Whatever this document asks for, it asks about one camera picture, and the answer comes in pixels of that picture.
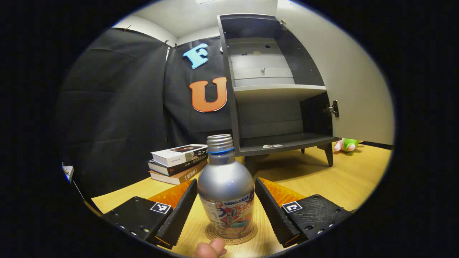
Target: pink plush toy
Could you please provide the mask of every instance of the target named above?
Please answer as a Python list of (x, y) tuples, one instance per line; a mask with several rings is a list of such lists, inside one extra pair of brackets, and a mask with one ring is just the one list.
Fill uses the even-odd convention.
[(359, 143), (363, 142), (362, 140), (353, 140), (342, 138), (341, 140), (336, 142), (335, 151), (343, 150), (345, 152), (351, 152), (355, 150)]

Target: ceiling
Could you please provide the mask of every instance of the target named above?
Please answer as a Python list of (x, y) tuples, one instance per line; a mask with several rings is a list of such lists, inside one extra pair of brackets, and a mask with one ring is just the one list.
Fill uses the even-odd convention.
[(161, 0), (133, 13), (156, 23), (175, 37), (218, 26), (217, 15), (260, 13), (275, 16), (277, 0)]

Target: stack of books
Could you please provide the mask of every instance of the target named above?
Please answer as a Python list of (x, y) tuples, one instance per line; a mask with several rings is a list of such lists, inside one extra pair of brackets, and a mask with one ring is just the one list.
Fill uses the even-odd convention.
[(151, 178), (174, 185), (193, 178), (207, 164), (207, 145), (190, 144), (151, 153)]

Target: black curtain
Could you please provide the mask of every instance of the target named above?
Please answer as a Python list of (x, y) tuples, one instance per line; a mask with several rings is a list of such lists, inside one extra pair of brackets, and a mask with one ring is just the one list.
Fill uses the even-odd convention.
[(62, 161), (87, 198), (149, 176), (151, 151), (167, 147), (162, 90), (168, 46), (111, 28), (69, 71), (55, 126)]
[[(196, 69), (183, 53), (205, 43), (208, 61)], [(194, 40), (171, 48), (164, 75), (164, 110), (170, 147), (205, 144), (209, 135), (231, 134), (230, 107), (226, 104), (214, 112), (196, 111), (191, 104), (190, 84), (207, 81), (206, 101), (217, 99), (217, 87), (212, 80), (224, 77), (220, 37)]]

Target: orange letter u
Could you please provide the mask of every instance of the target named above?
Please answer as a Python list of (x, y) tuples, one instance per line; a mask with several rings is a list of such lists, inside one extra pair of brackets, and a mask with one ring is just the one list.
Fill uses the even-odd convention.
[(190, 84), (191, 103), (193, 108), (199, 112), (217, 111), (226, 104), (226, 77), (215, 78), (212, 81), (217, 85), (217, 99), (214, 102), (206, 101), (207, 81), (198, 81)]

